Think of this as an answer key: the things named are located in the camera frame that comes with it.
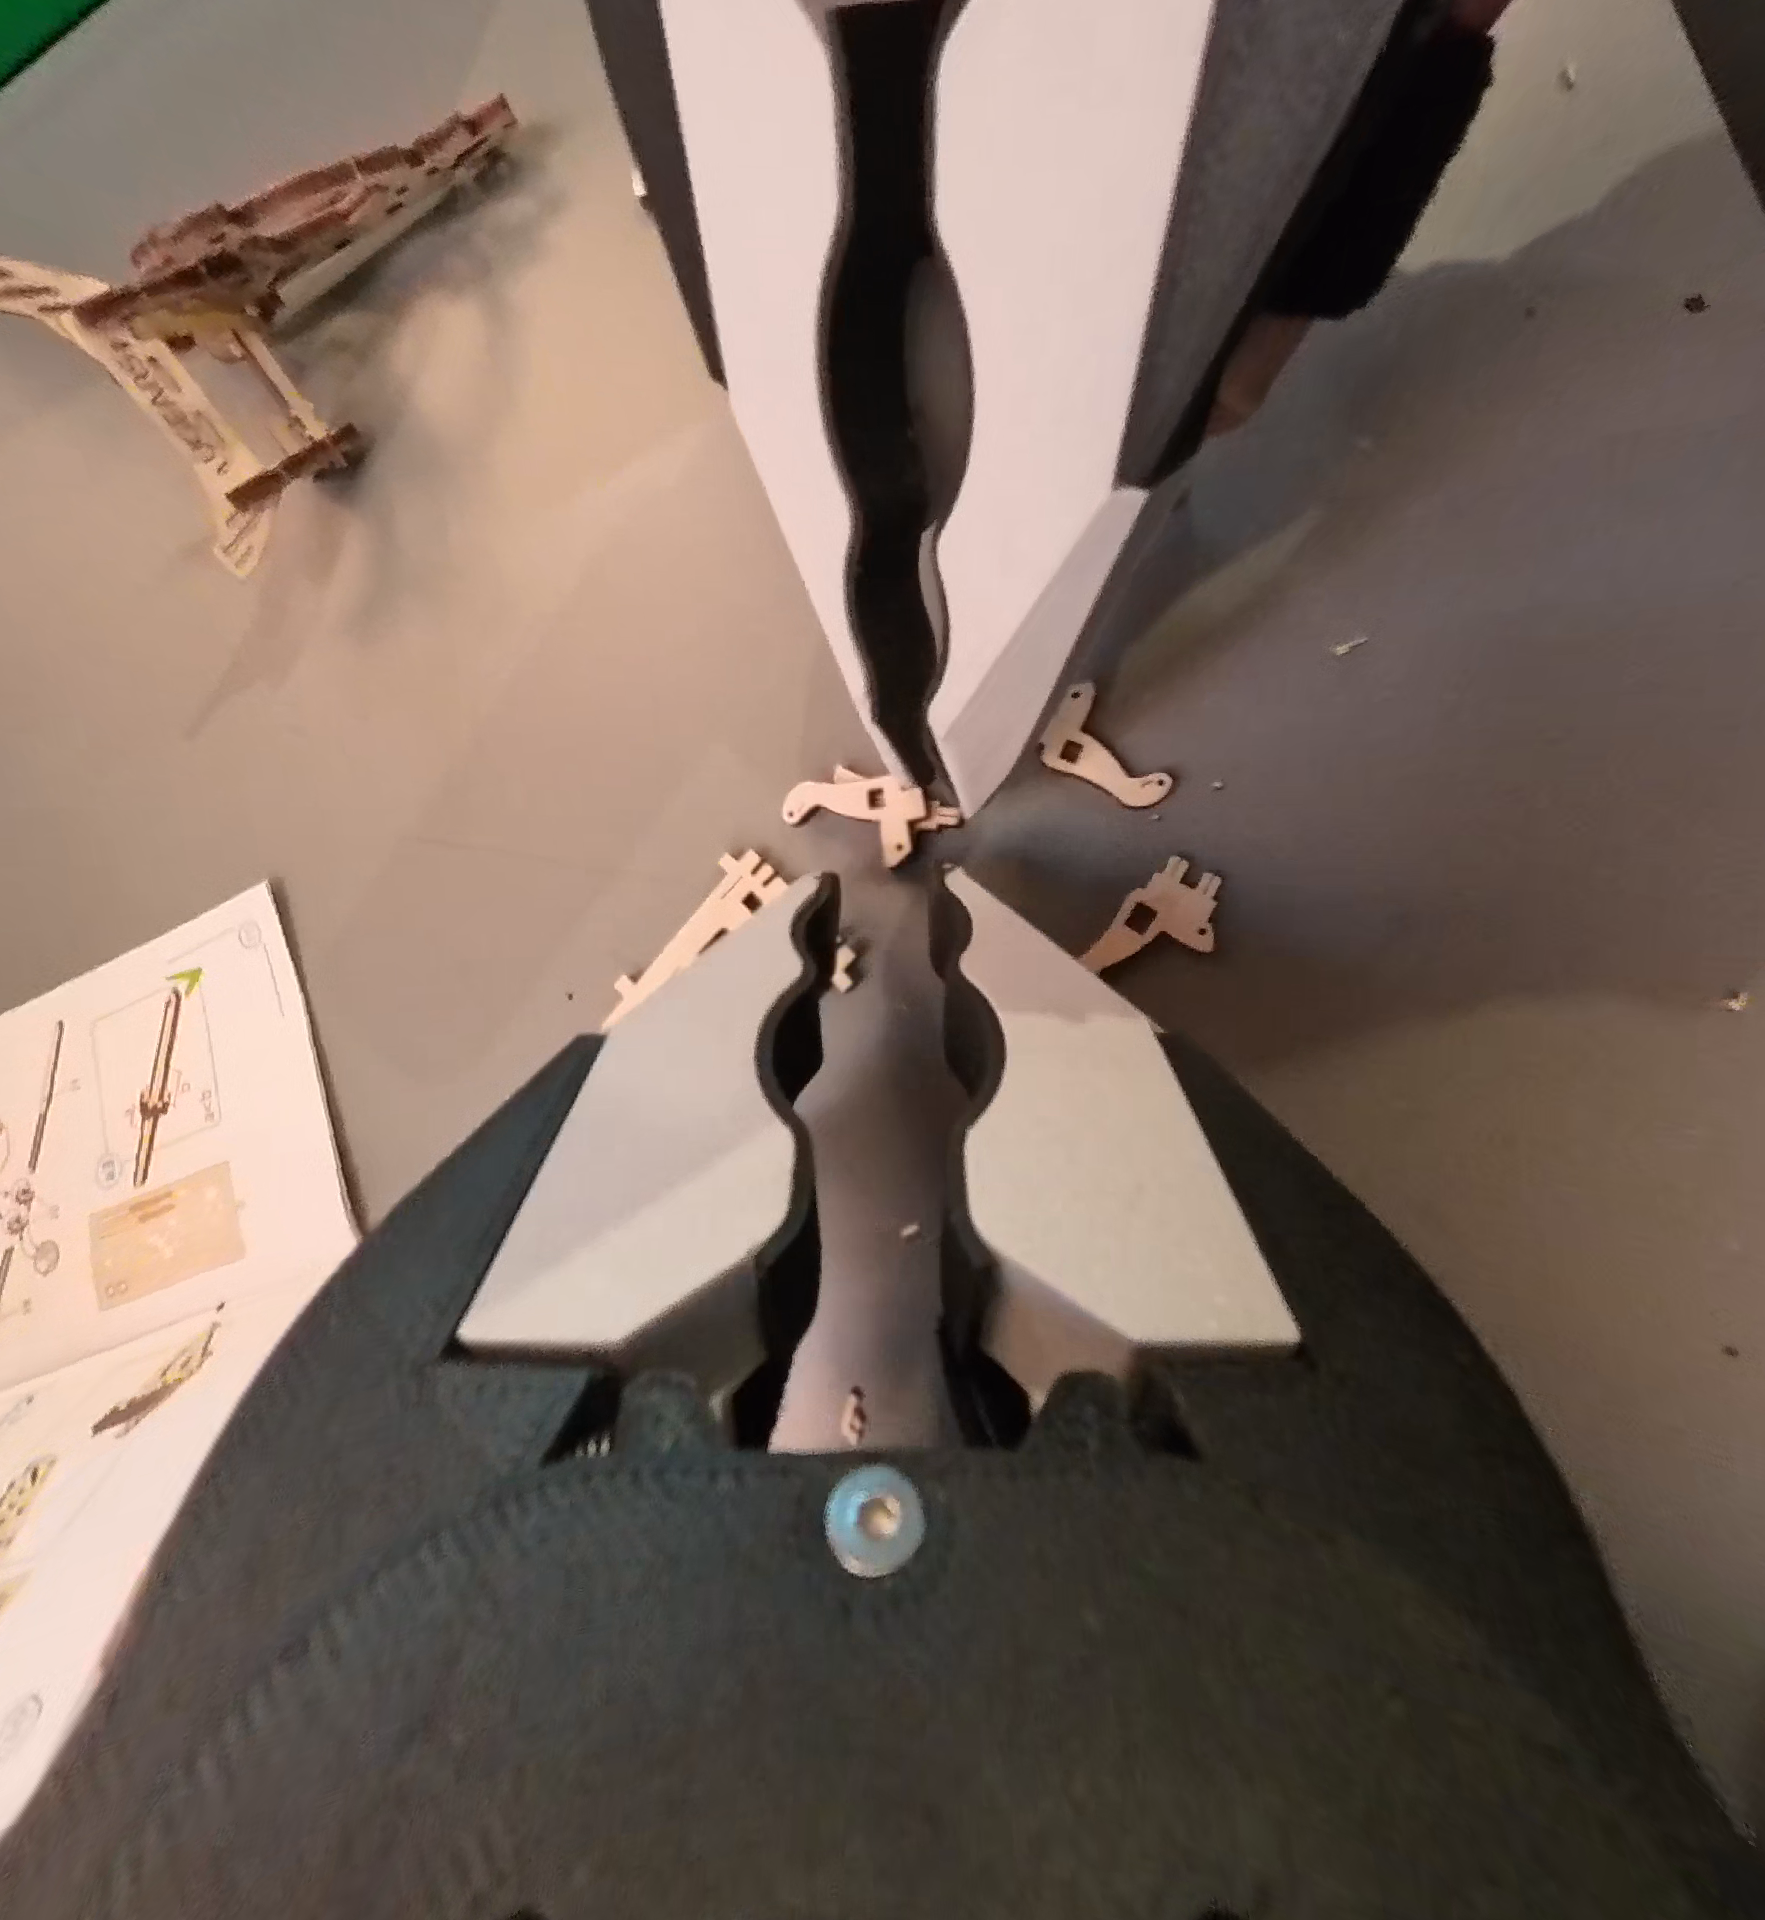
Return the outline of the assembled wooden model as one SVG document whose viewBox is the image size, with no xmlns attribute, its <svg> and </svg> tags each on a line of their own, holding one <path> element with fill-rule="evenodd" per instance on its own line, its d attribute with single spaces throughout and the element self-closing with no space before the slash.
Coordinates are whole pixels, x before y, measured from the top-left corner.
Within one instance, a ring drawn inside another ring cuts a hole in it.
<svg viewBox="0 0 1765 1920">
<path fill-rule="evenodd" d="M 504 93 L 393 143 L 149 229 L 108 284 L 0 254 L 0 313 L 41 324 L 187 463 L 218 564 L 261 562 L 297 483 L 353 471 L 366 438 L 330 423 L 271 347 L 350 277 L 491 179 L 520 120 Z"/>
</svg>

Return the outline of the forked wooden model part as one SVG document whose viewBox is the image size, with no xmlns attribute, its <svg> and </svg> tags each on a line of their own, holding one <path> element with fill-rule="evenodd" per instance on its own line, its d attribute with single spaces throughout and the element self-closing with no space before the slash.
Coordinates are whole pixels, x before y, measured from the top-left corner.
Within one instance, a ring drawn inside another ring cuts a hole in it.
<svg viewBox="0 0 1765 1920">
<path fill-rule="evenodd" d="M 1156 939 L 1212 954 L 1220 894 L 1217 873 L 1194 874 L 1185 856 L 1170 854 L 1119 903 L 1110 923 L 1080 956 L 1080 964 L 1090 973 L 1110 973 Z"/>
</svg>

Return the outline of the long notched wooden part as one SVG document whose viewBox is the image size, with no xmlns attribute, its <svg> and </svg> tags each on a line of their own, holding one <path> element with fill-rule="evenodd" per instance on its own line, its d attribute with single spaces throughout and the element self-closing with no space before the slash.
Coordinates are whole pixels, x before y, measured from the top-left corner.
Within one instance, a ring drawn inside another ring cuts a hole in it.
<svg viewBox="0 0 1765 1920">
<path fill-rule="evenodd" d="M 614 1030 L 668 980 L 694 967 L 711 947 L 745 926 L 791 888 L 780 870 L 751 848 L 720 854 L 720 874 L 643 973 L 622 975 L 614 980 L 614 1001 L 600 1024 L 600 1034 L 606 1035 Z"/>
</svg>

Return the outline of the white instruction booklet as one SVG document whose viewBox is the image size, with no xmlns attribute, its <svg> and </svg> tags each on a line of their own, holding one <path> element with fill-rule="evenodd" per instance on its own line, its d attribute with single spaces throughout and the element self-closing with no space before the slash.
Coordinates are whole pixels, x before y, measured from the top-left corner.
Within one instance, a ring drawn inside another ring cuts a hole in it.
<svg viewBox="0 0 1765 1920">
<path fill-rule="evenodd" d="M 0 1826 L 355 1236 L 271 885 L 0 1017 Z"/>
</svg>

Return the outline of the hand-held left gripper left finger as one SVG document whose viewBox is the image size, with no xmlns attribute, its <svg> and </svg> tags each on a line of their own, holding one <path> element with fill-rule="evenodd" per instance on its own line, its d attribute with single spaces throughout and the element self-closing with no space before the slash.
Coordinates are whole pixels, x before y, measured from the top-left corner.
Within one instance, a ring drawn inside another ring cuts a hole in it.
<svg viewBox="0 0 1765 1920">
<path fill-rule="evenodd" d="M 794 1103 L 840 948 L 840 881 L 799 877 L 606 1030 L 455 1328 L 462 1356 L 674 1375 L 735 1446 L 769 1446 L 822 1294 Z"/>
</svg>

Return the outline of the curved wooden model part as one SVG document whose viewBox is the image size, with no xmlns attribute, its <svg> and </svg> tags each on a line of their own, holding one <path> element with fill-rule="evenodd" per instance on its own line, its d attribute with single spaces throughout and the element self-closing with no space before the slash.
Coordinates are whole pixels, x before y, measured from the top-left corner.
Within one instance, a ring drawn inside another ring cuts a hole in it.
<svg viewBox="0 0 1765 1920">
<path fill-rule="evenodd" d="M 1076 682 L 1038 736 L 1038 763 L 1046 773 L 1082 782 L 1129 809 L 1152 809 L 1172 792 L 1170 773 L 1137 776 L 1092 731 L 1096 683 Z"/>
</svg>

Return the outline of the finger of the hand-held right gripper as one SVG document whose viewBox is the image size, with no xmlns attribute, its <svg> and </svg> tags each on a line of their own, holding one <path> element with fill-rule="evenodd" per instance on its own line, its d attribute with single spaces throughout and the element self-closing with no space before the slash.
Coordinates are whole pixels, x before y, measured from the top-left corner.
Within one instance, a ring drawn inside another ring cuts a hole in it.
<svg viewBox="0 0 1765 1920">
<path fill-rule="evenodd" d="M 970 434 L 927 708 L 963 815 L 1053 710 L 1146 501 L 1119 479 L 1210 2 L 970 2 L 936 67 L 933 217 Z"/>
<path fill-rule="evenodd" d="M 911 406 L 929 259 L 924 5 L 660 5 L 722 383 L 888 772 L 931 780 L 931 487 Z"/>
</svg>

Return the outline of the person's right hand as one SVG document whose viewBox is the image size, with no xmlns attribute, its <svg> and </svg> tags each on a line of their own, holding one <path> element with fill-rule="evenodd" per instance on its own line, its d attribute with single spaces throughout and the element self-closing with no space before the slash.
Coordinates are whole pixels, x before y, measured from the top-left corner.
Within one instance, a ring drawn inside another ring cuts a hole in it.
<svg viewBox="0 0 1765 1920">
<path fill-rule="evenodd" d="M 1223 364 L 1208 423 L 1212 438 L 1243 427 L 1260 409 L 1277 379 L 1271 357 L 1268 322 L 1250 324 Z"/>
</svg>

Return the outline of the hooked wooden model part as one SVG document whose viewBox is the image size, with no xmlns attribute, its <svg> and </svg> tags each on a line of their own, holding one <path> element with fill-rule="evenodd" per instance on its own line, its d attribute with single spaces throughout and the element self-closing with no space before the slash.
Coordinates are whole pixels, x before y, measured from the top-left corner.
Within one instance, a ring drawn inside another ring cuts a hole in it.
<svg viewBox="0 0 1765 1920">
<path fill-rule="evenodd" d="M 917 843 L 963 824 L 961 811 L 933 799 L 917 783 L 893 776 L 859 778 L 838 767 L 829 780 L 797 782 L 780 801 L 780 821 L 799 828 L 816 813 L 868 824 L 881 844 L 881 858 L 888 873 L 900 868 L 917 851 Z"/>
</svg>

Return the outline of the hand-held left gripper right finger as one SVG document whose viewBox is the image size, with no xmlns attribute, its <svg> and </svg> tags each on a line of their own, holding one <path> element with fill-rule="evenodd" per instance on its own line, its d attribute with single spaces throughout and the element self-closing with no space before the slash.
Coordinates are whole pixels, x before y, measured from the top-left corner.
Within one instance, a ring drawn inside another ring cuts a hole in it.
<svg viewBox="0 0 1765 1920">
<path fill-rule="evenodd" d="M 1070 1377 L 1290 1356 L 1301 1328 L 1158 1027 L 974 877 L 939 878 L 939 1353 L 966 1432 Z"/>
</svg>

